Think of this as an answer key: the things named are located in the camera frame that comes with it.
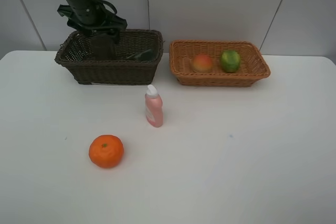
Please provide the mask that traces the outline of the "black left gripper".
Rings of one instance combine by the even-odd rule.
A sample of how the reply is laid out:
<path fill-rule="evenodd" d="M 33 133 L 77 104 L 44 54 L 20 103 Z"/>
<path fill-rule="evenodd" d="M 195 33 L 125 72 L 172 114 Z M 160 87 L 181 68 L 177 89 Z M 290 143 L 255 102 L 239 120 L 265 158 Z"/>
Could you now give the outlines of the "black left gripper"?
<path fill-rule="evenodd" d="M 76 31 L 91 36 L 92 33 L 109 33 L 114 44 L 120 41 L 120 31 L 127 28 L 127 21 L 117 15 L 115 6 L 104 0 L 92 0 L 84 8 L 60 5 L 57 12 L 67 17 L 67 25 Z"/>

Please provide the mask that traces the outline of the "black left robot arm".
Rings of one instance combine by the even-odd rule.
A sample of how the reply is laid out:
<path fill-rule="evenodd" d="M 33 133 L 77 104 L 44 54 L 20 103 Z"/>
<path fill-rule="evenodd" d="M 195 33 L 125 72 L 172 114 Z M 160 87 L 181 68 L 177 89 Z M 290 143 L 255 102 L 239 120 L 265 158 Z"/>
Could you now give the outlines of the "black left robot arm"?
<path fill-rule="evenodd" d="M 104 0 L 66 0 L 57 12 L 68 18 L 67 25 L 87 37 L 109 36 L 115 44 L 120 33 L 127 28 L 127 21 L 117 16 L 117 9 Z"/>

